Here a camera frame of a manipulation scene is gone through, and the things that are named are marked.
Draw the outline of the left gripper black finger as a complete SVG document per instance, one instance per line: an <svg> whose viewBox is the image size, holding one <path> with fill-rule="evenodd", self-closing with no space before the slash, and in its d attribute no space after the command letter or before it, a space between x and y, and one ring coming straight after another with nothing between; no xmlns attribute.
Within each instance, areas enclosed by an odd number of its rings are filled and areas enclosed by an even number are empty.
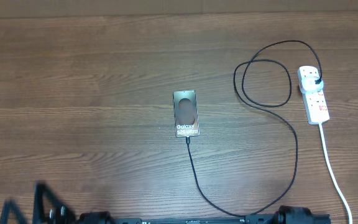
<svg viewBox="0 0 358 224"><path fill-rule="evenodd" d="M19 206L14 200L6 200L1 210L0 224L8 224L10 214L15 216L18 224L28 224L26 217L20 211Z"/></svg>
<svg viewBox="0 0 358 224"><path fill-rule="evenodd" d="M35 185L32 223L46 223L46 217L49 210L51 208L58 208L61 206L68 207L60 199L58 199L58 197L52 192L47 184L42 182L37 183Z"/></svg>

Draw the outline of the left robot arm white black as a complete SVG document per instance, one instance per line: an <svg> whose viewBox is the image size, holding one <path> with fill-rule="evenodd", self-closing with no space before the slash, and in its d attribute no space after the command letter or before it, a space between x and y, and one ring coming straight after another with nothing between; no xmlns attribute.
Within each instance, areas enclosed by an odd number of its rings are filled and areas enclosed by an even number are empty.
<svg viewBox="0 0 358 224"><path fill-rule="evenodd" d="M35 185L32 223L48 224L114 224L109 212L83 213L79 219L52 192L50 187L39 182Z"/></svg>

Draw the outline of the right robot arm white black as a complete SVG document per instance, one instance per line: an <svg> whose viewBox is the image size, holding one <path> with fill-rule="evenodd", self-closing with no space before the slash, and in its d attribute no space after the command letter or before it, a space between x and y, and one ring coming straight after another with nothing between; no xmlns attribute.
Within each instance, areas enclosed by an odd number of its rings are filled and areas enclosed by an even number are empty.
<svg viewBox="0 0 358 224"><path fill-rule="evenodd" d="M313 224L314 218L310 209L282 205L273 216L274 224Z"/></svg>

